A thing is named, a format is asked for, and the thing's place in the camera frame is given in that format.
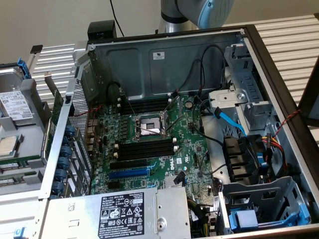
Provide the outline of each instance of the warning label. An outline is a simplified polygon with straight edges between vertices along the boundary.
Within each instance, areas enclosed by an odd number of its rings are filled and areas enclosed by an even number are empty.
[[[100,239],[144,235],[144,193],[103,197]]]
[[[0,100],[12,120],[32,118],[30,108],[21,91],[0,93]]]

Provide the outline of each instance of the black frame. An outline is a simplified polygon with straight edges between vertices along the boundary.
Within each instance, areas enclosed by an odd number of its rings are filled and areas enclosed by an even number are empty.
[[[299,102],[298,108],[301,110],[302,116],[305,118],[307,125],[319,127],[319,119],[312,119],[309,117],[313,107],[315,107],[316,100],[319,96],[319,57],[316,61],[315,67],[308,80],[307,86],[303,96]]]
[[[209,33],[209,32],[220,32],[226,30],[238,30],[244,29],[245,37],[249,39],[249,42],[256,54],[256,57],[265,73],[265,76],[270,84],[272,91],[278,101],[279,107],[284,117],[289,116],[293,112],[297,111],[297,105],[293,100],[283,78],[281,77],[273,59],[271,58],[262,38],[260,37],[255,25],[240,25],[231,27],[219,27],[212,29],[200,29],[184,32],[174,33],[161,33],[154,35],[144,36],[131,36],[131,37],[120,37],[114,39],[99,39],[89,40],[88,44],[99,44],[99,43],[110,43],[110,42],[123,42],[123,41],[136,41],[136,40],[147,40],[155,38],[164,38],[171,36],[183,36],[192,35],[198,33]],[[298,114],[291,118],[287,122],[293,137],[296,140],[297,146],[307,164],[307,167],[315,181],[316,186],[319,188],[319,147],[314,140],[304,118]]]

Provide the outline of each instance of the wall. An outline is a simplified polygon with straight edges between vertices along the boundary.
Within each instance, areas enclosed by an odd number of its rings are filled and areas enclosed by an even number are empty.
[[[152,34],[160,22],[160,0],[113,0],[125,35]],[[319,12],[318,0],[235,0],[227,23]],[[87,39],[90,22],[113,19],[108,0],[6,0],[0,8],[0,62],[28,58],[33,45]]]

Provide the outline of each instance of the blue pcie slot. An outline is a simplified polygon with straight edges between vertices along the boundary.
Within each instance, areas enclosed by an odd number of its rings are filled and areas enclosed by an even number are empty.
[[[109,173],[109,179],[117,178],[128,178],[128,177],[137,177],[137,176],[149,176],[149,168],[137,168],[125,171],[111,172]]]

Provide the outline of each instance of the motherboard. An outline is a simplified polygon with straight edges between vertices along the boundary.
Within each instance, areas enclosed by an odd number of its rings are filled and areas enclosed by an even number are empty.
[[[168,121],[166,128],[170,127],[165,135],[153,133],[161,132],[163,124],[160,123],[160,115],[163,112],[132,114],[128,111],[128,114],[121,114],[115,105],[100,106],[93,114],[94,120],[99,121],[96,126],[99,129],[94,133],[94,139],[99,142],[94,144],[91,152],[95,166],[91,194],[168,188],[175,186],[174,179],[184,172],[185,179],[179,186],[185,186],[187,196],[198,203],[212,204],[216,193],[211,188],[212,176],[202,173],[211,172],[211,166],[209,156],[205,157],[208,154],[206,139],[194,130],[193,101],[193,97],[183,95],[170,104],[166,112],[167,120],[163,122]],[[198,122],[199,110],[195,111],[194,117]],[[137,119],[141,128],[137,128]],[[147,151],[147,144],[150,143],[152,146]],[[135,155],[140,145],[147,158]],[[170,153],[169,148],[168,151],[157,151],[157,145],[161,149],[168,145],[173,152]],[[133,148],[127,154],[117,151],[125,146]],[[142,176],[131,176],[130,165],[141,166],[141,170],[148,172]]]

